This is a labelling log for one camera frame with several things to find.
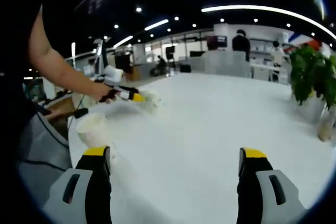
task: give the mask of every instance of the ceiling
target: ceiling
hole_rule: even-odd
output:
[[[310,36],[315,33],[316,39],[327,43],[335,43],[330,35],[316,26],[285,14],[264,10],[220,10],[202,13],[201,9],[223,5],[260,5],[276,7],[301,14],[317,21],[325,27],[336,22],[336,2],[323,0],[325,18],[322,19],[320,8],[314,0],[52,0],[52,4],[44,5],[47,35],[54,47],[64,49],[65,57],[71,55],[70,42],[76,42],[77,53],[92,50],[93,41],[102,36],[111,37],[109,46],[132,35],[130,43],[151,41],[155,38],[176,34],[193,29],[211,28],[221,18],[229,24],[255,24],[287,28]],[[144,31],[144,28],[161,20],[169,23]]]

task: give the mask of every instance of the led light strip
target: led light strip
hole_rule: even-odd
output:
[[[145,28],[145,31],[149,31],[150,29],[153,29],[153,28],[155,28],[155,27],[157,27],[157,26],[161,26],[161,25],[166,24],[166,23],[168,23],[168,22],[169,22],[168,19],[162,20],[162,21],[160,21],[160,22],[157,22],[157,23],[155,23],[155,24],[153,24],[153,25],[150,25],[150,26],[146,27],[146,28]]]
[[[125,39],[123,39],[123,40],[121,40],[121,41],[119,41],[117,44],[115,44],[113,47],[114,48],[117,48],[117,47],[119,47],[121,44],[123,44],[123,43],[125,43],[126,41],[129,41],[130,39],[133,39],[133,36],[131,35],[131,36],[128,36],[127,38],[125,38]]]
[[[312,25],[317,26],[321,30],[325,31],[327,34],[329,34],[333,39],[336,40],[336,35],[332,33],[332,31],[328,30],[326,27],[322,26],[321,24],[317,23],[316,21],[307,18],[303,15],[297,14],[290,12],[288,10],[283,10],[279,8],[274,8],[274,7],[268,7],[268,6],[259,6],[259,5],[223,5],[223,6],[215,6],[215,7],[209,7],[209,8],[203,8],[202,13],[206,12],[213,12],[215,10],[235,10],[235,9],[252,9],[252,10],[268,10],[270,12],[276,12],[276,13],[282,13],[286,14],[289,16],[293,16],[296,18],[300,18],[304,21],[307,21],[311,23]]]

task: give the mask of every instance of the person's arm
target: person's arm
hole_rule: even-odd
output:
[[[42,10],[36,17],[29,39],[29,59],[40,74],[55,85],[89,95],[99,101],[111,88],[94,83],[82,72],[73,69],[65,59],[52,49],[46,36]]]

